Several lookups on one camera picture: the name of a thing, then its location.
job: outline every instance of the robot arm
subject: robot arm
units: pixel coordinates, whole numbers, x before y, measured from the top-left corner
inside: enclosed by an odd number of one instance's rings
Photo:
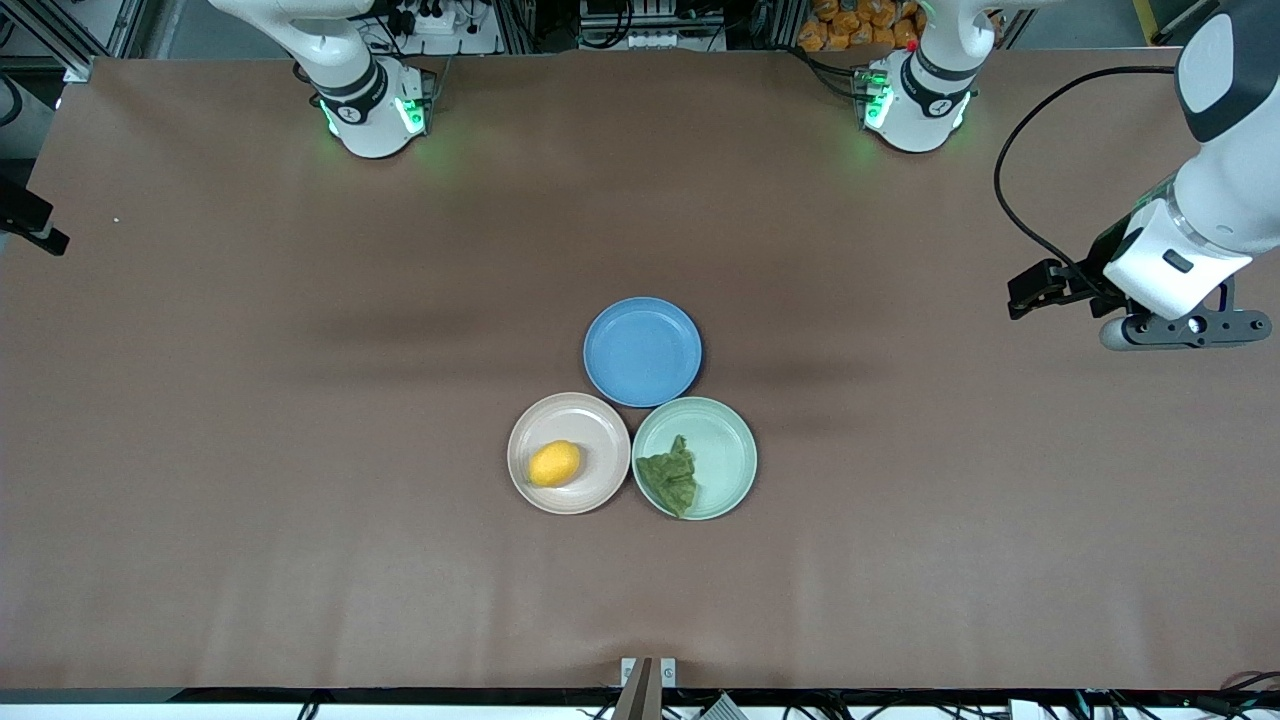
[[[1112,350],[1225,347],[1270,334],[1266,315],[1233,306],[1233,275],[1280,245],[1276,27],[1280,4],[1236,0],[1183,50],[1178,99],[1201,150],[1079,263],[1108,297],[1082,290],[1087,283],[1047,261],[1010,282],[1011,316],[1073,299],[1089,299],[1096,316],[1124,307],[1126,316],[1102,329]],[[1215,291],[1219,302],[1203,305]]]
[[[886,142],[928,152],[964,122],[973,81],[996,42],[987,9],[1041,8],[1062,0],[922,0],[928,26],[914,50],[895,50],[869,69],[887,79],[868,88],[878,97],[860,106],[860,120]]]
[[[426,132],[429,78],[374,58],[347,18],[372,0],[210,0],[280,44],[320,95],[329,132],[361,158],[384,158]]]

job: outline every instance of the light green plate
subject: light green plate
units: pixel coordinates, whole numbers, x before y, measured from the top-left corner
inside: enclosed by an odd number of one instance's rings
[[[698,495],[685,520],[719,518],[742,502],[755,482],[755,438],[732,407],[707,397],[681,397],[658,407],[640,423],[631,443],[631,474],[654,507],[667,512],[640,480],[636,459],[671,451],[676,436],[685,436],[694,454]]]

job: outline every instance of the electrical cable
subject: electrical cable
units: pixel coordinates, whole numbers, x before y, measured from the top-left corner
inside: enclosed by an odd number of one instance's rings
[[[828,65],[826,63],[819,63],[818,60],[814,60],[813,58],[810,58],[809,54],[805,53],[803,47],[796,47],[794,45],[771,45],[768,49],[769,50],[781,50],[783,53],[787,53],[788,55],[791,55],[792,58],[800,60],[805,65],[809,65],[809,69],[813,72],[813,77],[818,78],[818,82],[820,82],[823,86],[827,87],[827,90],[829,90],[831,92],[833,92],[838,97],[844,97],[846,100],[872,100],[872,99],[876,97],[874,95],[872,95],[869,92],[854,92],[854,91],[850,91],[850,90],[845,90],[845,88],[840,87],[838,85],[831,82],[829,79],[827,79],[826,76],[822,74],[822,73],[831,73],[833,76],[838,76],[838,77],[842,77],[842,78],[852,78],[852,77],[855,77],[855,72],[851,70],[851,69],[837,68],[835,65]]]
[[[608,710],[617,703],[618,703],[617,698],[605,702],[604,705],[600,706],[599,710],[595,711],[595,717],[591,717],[591,720],[600,720],[602,717],[604,717],[604,714],[608,712]]]
[[[0,15],[0,19],[4,20],[4,24],[9,26],[8,32],[4,33],[4,40],[0,40],[0,47],[4,47],[13,38],[13,31],[18,27],[18,23],[3,15]]]
[[[800,707],[799,705],[787,706],[787,708],[782,711],[782,720],[787,720],[787,715],[790,715],[792,710],[799,710],[800,714],[804,715],[808,720],[818,720],[817,717],[813,716],[813,712],[809,712],[808,710]]]
[[[1222,688],[1222,692],[1243,691],[1243,689],[1249,688],[1252,685],[1256,685],[1256,684],[1258,684],[1258,683],[1261,683],[1263,680],[1272,680],[1275,678],[1280,678],[1280,671],[1272,670],[1270,673],[1252,673],[1251,675],[1252,676],[1249,679],[1247,679],[1247,680],[1242,680],[1239,683],[1235,683],[1234,685],[1228,685],[1228,687]]]
[[[10,105],[9,111],[0,118],[0,128],[3,128],[12,124],[18,119],[18,115],[22,114],[22,91],[18,90],[18,86],[14,85],[5,73],[0,73],[0,82],[4,82],[4,86],[9,88],[9,94],[13,96],[13,105]]]
[[[891,702],[891,705],[901,705],[901,703],[928,705],[931,707],[936,707],[938,710],[943,710],[943,711],[951,714],[954,717],[959,717],[960,712],[968,712],[969,715],[977,716],[980,720],[995,720],[995,719],[1002,717],[1002,715],[1000,715],[1000,714],[987,712],[986,710],[983,710],[980,707],[968,707],[968,706],[960,705],[960,703],[942,702],[937,697],[932,697],[928,693],[923,693],[923,692],[913,692],[911,694],[906,696],[906,694],[902,694],[902,693],[890,693],[890,692],[884,692],[884,691],[858,691],[856,693],[851,693],[851,694],[891,696],[891,697],[895,698]],[[844,697],[844,693],[841,693],[841,702],[844,702],[844,701],[845,701],[845,697]],[[874,714],[872,714],[872,716],[878,715],[881,711],[883,711],[888,706],[877,710]]]
[[[316,715],[320,714],[321,702],[334,702],[333,693],[329,691],[311,691],[307,701],[302,703],[302,708],[298,710],[297,720],[315,720]]]
[[[1012,222],[1014,225],[1018,227],[1018,229],[1023,231],[1023,234],[1032,238],[1037,245],[1039,245],[1041,247],[1047,250],[1051,255],[1061,260],[1062,264],[1066,265],[1073,273],[1075,273],[1076,277],[1079,277],[1080,281],[1091,291],[1097,293],[1098,297],[1115,297],[1115,293],[1105,292],[1101,287],[1098,287],[1097,283],[1093,282],[1093,279],[1091,279],[1088,275],[1084,274],[1084,270],[1080,269],[1080,265],[1075,260],[1071,260],[1071,258],[1068,256],[1061,250],[1059,250],[1056,245],[1053,245],[1052,242],[1042,237],[1039,233],[1033,231],[1027,223],[1023,222],[1020,217],[1018,217],[1018,213],[1015,213],[1014,209],[1009,205],[1009,201],[1005,200],[1005,188],[1001,177],[1002,177],[1002,170],[1005,168],[1005,156],[1009,155],[1009,149],[1014,145],[1014,141],[1018,140],[1018,136],[1021,135],[1023,129],[1027,128],[1028,123],[1030,123],[1036,118],[1036,115],[1041,114],[1041,110],[1048,108],[1050,104],[1052,104],[1059,97],[1066,95],[1073,88],[1079,87],[1089,81],[1098,79],[1102,77],[1121,76],[1121,74],[1174,74],[1174,68],[1166,65],[1119,65],[1115,68],[1106,68],[1102,70],[1085,73],[1073,79],[1071,82],[1064,85],[1062,87],[1055,90],[1052,94],[1050,94],[1048,97],[1041,100],[1038,105],[1032,108],[1030,113],[1027,113],[1027,115],[1023,117],[1023,119],[1019,120],[1016,126],[1014,126],[1014,131],[1009,133],[1009,138],[1005,140],[1004,147],[1000,149],[1000,154],[996,156],[996,168],[992,178],[996,190],[996,201],[1000,202],[1000,209],[1005,211],[1005,215],[1009,217],[1010,222]]]
[[[622,0],[625,5],[618,6],[618,23],[613,27],[613,31],[605,36],[604,42],[590,42],[582,37],[582,20],[579,19],[577,27],[577,41],[579,44],[591,47],[594,50],[608,50],[614,45],[626,40],[627,33],[631,32],[631,22],[635,19],[635,5],[632,0]],[[626,13],[626,27],[623,27],[623,13]]]
[[[710,53],[712,51],[712,47],[716,45],[716,41],[719,40],[719,33],[722,33],[722,32],[724,32],[724,23],[723,22],[721,22],[721,26],[718,28],[716,28],[716,35],[713,35],[712,36],[712,41],[707,44],[707,50],[704,50],[704,53]]]
[[[1134,702],[1132,700],[1126,700],[1123,694],[1120,694],[1120,691],[1111,691],[1111,694],[1115,696],[1115,698],[1119,700],[1120,702],[1125,705],[1132,705],[1134,710],[1143,714],[1147,717],[1147,720],[1160,720],[1160,717],[1155,712],[1148,710],[1146,705],[1142,705],[1140,702]]]
[[[385,33],[387,33],[387,40],[389,40],[389,41],[390,41],[390,44],[392,44],[392,50],[394,50],[394,53],[396,53],[396,55],[393,55],[393,56],[394,56],[394,58],[396,58],[397,60],[402,60],[402,59],[404,58],[404,53],[402,53],[402,51],[401,51],[401,49],[399,49],[399,42],[397,42],[397,41],[396,41],[396,36],[394,36],[394,35],[392,35],[392,31],[390,31],[390,28],[389,28],[389,27],[387,27],[387,23],[385,23],[385,22],[383,22],[383,18],[381,18],[380,15],[374,15],[374,19],[375,19],[375,20],[378,20],[378,24],[379,24],[379,26],[381,26],[381,28],[383,28],[383,32],[385,32]]]
[[[541,49],[538,47],[538,38],[534,37],[534,32],[529,29],[529,24],[525,22],[525,17],[520,12],[520,4],[513,1],[511,5],[511,17],[516,19],[516,26],[520,28],[520,32],[525,35],[525,40],[529,41],[529,46],[534,50],[534,53],[541,53]],[[536,23],[538,17],[535,14],[534,24]]]
[[[881,712],[884,712],[886,710],[888,710],[890,707],[893,707],[895,705],[900,705],[900,703],[899,702],[891,702],[888,705],[882,705],[882,706],[877,707],[876,710],[872,710],[870,712],[868,712],[867,717],[863,717],[863,720],[876,720],[877,715],[879,715]]]

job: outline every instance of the plate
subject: plate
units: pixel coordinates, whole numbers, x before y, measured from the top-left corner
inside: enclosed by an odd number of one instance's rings
[[[703,364],[698,327],[666,300],[631,297],[609,305],[586,331],[586,377],[604,397],[657,407],[680,397]]]
[[[577,475],[558,488],[530,484],[529,459],[552,441],[567,439],[582,454]],[[577,515],[604,505],[622,487],[631,459],[631,438],[618,411],[581,392],[562,392],[535,402],[516,420],[507,441],[507,471],[534,506],[557,515]]]
[[[631,446],[631,471],[640,492],[667,515],[640,482],[636,459],[671,452],[676,436],[694,454],[694,479],[698,495],[685,520],[710,520],[737,507],[755,482],[755,438],[732,407],[709,397],[681,397],[654,410],[640,423]]]

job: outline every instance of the yellow lemon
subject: yellow lemon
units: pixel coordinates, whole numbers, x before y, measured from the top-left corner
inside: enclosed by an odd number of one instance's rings
[[[541,488],[559,487],[573,478],[582,454],[567,439],[543,446],[529,459],[529,482]]]

